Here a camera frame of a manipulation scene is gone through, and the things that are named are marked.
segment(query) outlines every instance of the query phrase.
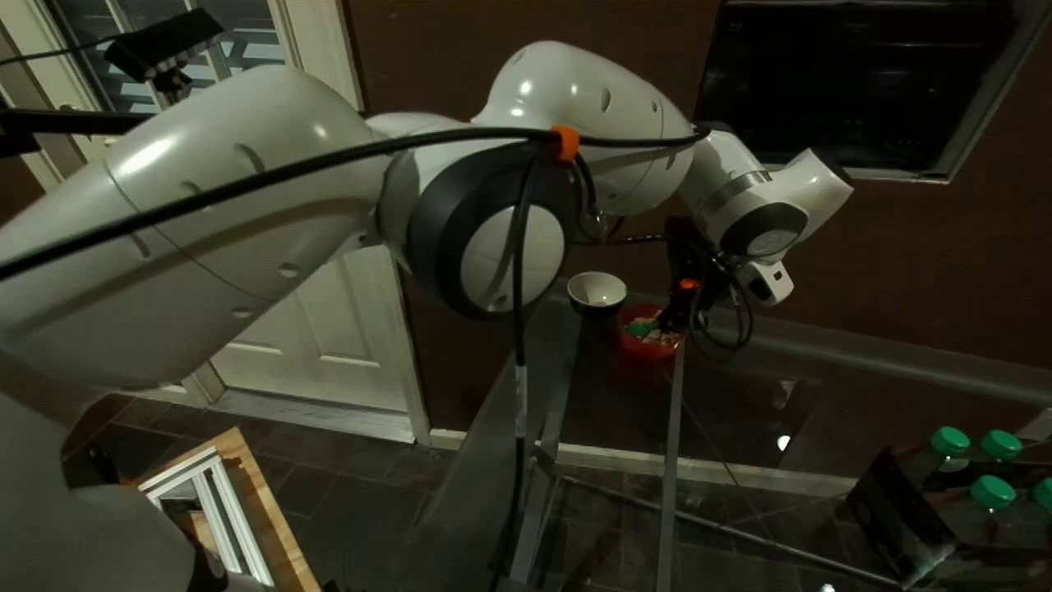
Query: table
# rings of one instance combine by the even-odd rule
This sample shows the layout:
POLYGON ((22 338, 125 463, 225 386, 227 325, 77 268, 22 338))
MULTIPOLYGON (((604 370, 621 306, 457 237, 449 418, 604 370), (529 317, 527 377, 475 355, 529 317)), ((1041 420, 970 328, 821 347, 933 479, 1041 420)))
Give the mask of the table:
MULTIPOLYGON (((773 583, 779 583, 779 590, 793 592, 790 583, 810 590, 811 580, 818 590, 887 590, 887 577, 864 549, 864 538, 857 538, 861 533, 851 531, 851 519, 839 509, 844 485, 851 485, 884 445, 921 442, 943 420, 970 431, 1021 429, 1038 410, 1038 396, 1052 383, 1046 383, 1046 374, 1030 374, 1033 383, 1003 386, 991 374, 1006 370, 991 361, 970 361, 965 370, 939 353, 884 348, 893 347, 864 338, 850 341, 824 332, 805 332, 786 347, 786 325, 779 321, 760 321, 755 347, 732 361, 714 361, 705 348, 687 348, 681 450, 684 458, 708 460, 709 476, 718 468, 722 479, 705 488, 679 479, 681 498, 671 499, 694 512, 687 518, 694 528, 681 528, 679 538, 684 542, 705 533, 705 538, 732 538, 738 553, 696 555, 690 546, 668 542, 664 553, 655 553, 660 546, 660 512, 640 512, 645 519, 639 518, 639 531, 650 533, 655 549, 648 553, 648 542, 639 538, 633 546, 617 538, 617 580, 610 587, 658 590, 660 572, 664 583, 687 580, 687 590, 705 590, 705 583, 690 583, 690 568, 708 567, 708 577, 699 572, 705 580, 728 572, 730 580, 743 580, 740 590, 773 590, 773 583)), ((529 434, 536 439, 536 463, 529 470, 529 498, 524 503, 513 542, 516 553, 506 567, 511 580, 502 590, 545 587, 541 577, 554 572, 554 567, 545 567, 545 549, 554 522, 561 522, 565 518, 565 498, 586 494, 600 503, 610 494, 633 494, 628 485, 594 488, 588 476, 559 470, 559 442, 664 450, 671 434, 668 399, 675 371, 668 366, 628 366, 616 353, 610 325, 591 320, 581 321, 559 297, 533 312, 529 370, 529 434)), ((493 587, 496 549, 511 549, 502 546, 502 518, 513 491, 511 377, 506 366, 493 383, 449 485, 426 512, 404 590, 493 587)))

